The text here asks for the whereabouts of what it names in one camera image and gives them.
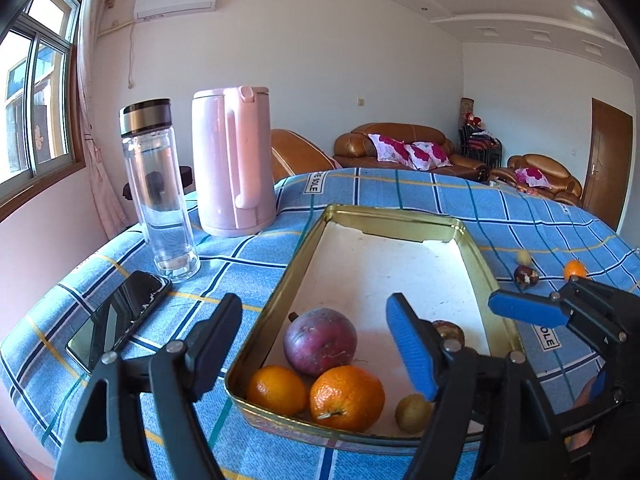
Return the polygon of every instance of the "blue gripper pad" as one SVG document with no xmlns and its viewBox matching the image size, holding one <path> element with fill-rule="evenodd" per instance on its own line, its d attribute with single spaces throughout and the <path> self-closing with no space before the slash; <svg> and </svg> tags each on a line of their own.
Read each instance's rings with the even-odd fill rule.
<svg viewBox="0 0 640 480">
<path fill-rule="evenodd" d="M 546 328 L 564 326 L 569 316 L 562 312 L 557 301 L 545 296 L 496 290 L 489 296 L 491 312 Z"/>
<path fill-rule="evenodd" d="M 600 372 L 598 373 L 598 378 L 591 387 L 591 392 L 589 393 L 589 402 L 593 402 L 596 397 L 602 393 L 606 381 L 607 373 L 604 370 L 600 370 Z"/>
<path fill-rule="evenodd" d="M 436 379 L 441 370 L 440 347 L 430 337 L 428 327 L 418 319 L 404 295 L 395 293 L 386 300 L 386 323 L 414 388 L 427 400 L 435 399 L 438 393 Z"/>
</svg>

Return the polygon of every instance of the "air conditioner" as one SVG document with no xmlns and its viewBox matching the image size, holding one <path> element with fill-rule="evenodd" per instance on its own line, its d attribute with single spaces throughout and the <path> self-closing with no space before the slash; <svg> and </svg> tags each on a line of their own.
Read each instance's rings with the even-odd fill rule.
<svg viewBox="0 0 640 480">
<path fill-rule="evenodd" d="M 156 18 L 213 10 L 216 10 L 216 0 L 136 0 L 133 18 L 136 22 L 148 22 Z"/>
</svg>

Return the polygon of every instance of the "small yellow fruit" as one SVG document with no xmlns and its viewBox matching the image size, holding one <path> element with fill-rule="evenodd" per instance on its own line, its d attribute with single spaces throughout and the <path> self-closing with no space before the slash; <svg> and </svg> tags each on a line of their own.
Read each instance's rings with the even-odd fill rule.
<svg viewBox="0 0 640 480">
<path fill-rule="evenodd" d="M 516 261 L 519 265 L 530 267 L 532 263 L 531 254 L 527 250 L 520 249 L 516 253 Z"/>
<path fill-rule="evenodd" d="M 396 423 L 405 433 L 420 433 L 427 427 L 432 412 L 433 404 L 422 394 L 411 394 L 398 402 Z"/>
</svg>

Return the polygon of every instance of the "blue plaid bedsheet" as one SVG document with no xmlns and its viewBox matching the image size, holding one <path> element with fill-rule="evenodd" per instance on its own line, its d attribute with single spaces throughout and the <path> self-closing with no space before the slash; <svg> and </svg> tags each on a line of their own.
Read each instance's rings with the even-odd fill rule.
<svg viewBox="0 0 640 480">
<path fill-rule="evenodd" d="M 542 276 L 532 291 L 562 286 L 562 269 L 579 258 L 589 275 L 638 294 L 640 259 L 609 227 L 580 208 L 466 180 L 418 171 L 349 169 L 290 177 L 276 185 L 275 223 L 254 236 L 215 238 L 198 223 L 195 193 L 187 196 L 202 260 L 196 276 L 175 287 L 140 327 L 124 357 L 151 354 L 184 337 L 210 316 L 228 292 L 243 302 L 242 325 L 226 359 L 230 365 L 306 232 L 331 203 L 426 211 L 460 218 L 480 246 L 500 286 L 515 290 L 515 253 L 526 248 Z M 0 346 L 0 374 L 33 433 L 55 457 L 87 377 L 65 352 L 66 342 L 135 269 L 154 272 L 140 226 L 92 254 L 25 316 Z M 568 409 L 600 361 L 564 328 L 546 331 L 519 323 L 520 336 L 556 412 Z M 146 435 L 156 475 L 171 479 L 153 400 L 142 395 Z M 409 457 L 323 449 L 254 430 L 226 396 L 222 381 L 196 406 L 209 445 L 233 480 L 401 479 Z M 468 478 L 466 453 L 458 478 Z"/>
</svg>

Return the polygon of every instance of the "bottle lid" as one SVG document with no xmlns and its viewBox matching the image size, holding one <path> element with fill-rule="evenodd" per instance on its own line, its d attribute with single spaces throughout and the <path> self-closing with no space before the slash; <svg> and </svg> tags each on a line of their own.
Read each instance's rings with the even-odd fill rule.
<svg viewBox="0 0 640 480">
<path fill-rule="evenodd" d="M 172 124 L 169 99 L 141 101 L 120 110 L 121 137 L 135 137 Z"/>
</svg>

